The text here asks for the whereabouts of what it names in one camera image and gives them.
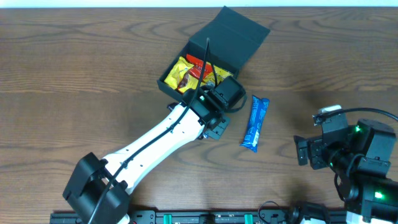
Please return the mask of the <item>yellow Hacks candy bag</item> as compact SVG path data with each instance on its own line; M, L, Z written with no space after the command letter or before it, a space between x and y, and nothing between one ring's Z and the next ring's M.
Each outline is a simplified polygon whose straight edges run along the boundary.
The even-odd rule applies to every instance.
M205 73L200 86L206 85L210 87L215 87L216 85L220 84L225 78L233 76L232 73L217 66L214 66L214 69L216 73Z

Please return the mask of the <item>red candy bag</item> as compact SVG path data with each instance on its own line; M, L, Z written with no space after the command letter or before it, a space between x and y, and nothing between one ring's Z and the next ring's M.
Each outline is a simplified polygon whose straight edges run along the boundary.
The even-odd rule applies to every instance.
M197 78L198 83L199 83L199 78L200 78L201 70L202 70L201 66L203 65L203 61L199 58L196 58L196 57L190 55L190 54L186 55L186 59L188 60L189 63L194 64L194 67L192 67L186 74L190 74L190 75L194 76L195 78ZM204 71L203 77L204 77L205 73L210 73L212 71L213 70L210 68L210 64L207 62L206 66L205 66L205 71Z

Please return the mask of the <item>yellow snack packet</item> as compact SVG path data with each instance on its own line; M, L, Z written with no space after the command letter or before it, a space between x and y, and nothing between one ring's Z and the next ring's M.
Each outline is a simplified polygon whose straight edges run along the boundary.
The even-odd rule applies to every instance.
M183 57L179 57L175 65L169 71L169 74L165 78L164 83L166 83L173 90L176 90L184 75L192 67L194 67L194 64L187 62L186 59Z
M177 86L177 90L181 93L185 93L189 89L195 90L198 85L198 79L190 74L185 74L181 82Z

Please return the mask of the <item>dark green box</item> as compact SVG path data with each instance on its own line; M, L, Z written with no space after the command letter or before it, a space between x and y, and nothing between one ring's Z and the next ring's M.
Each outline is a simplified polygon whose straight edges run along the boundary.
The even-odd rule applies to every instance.
M180 57L187 54L202 59L206 39L210 40L209 62L233 74L237 79L240 69L262 45L270 29L254 22L236 11L223 7L204 28L191 36L166 71L157 80L159 90L176 101L182 94L169 87L164 80Z

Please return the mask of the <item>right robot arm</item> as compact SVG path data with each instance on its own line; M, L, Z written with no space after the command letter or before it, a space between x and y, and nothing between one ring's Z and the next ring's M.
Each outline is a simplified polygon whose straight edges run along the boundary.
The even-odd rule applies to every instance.
M364 222L397 223L397 182L387 176L397 135L389 125L372 119L350 125L345 113L316 114L313 120L321 135L294 136L298 164L330 168L345 209L361 215Z

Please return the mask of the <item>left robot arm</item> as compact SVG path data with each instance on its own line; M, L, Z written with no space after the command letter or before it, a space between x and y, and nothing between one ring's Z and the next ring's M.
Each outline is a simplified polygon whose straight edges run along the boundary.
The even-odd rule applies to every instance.
M92 152L75 166L63 197L83 223L129 223L130 195L139 182L178 148L207 135L219 139L246 91L234 77L217 86L189 88L170 114L126 147L98 159Z

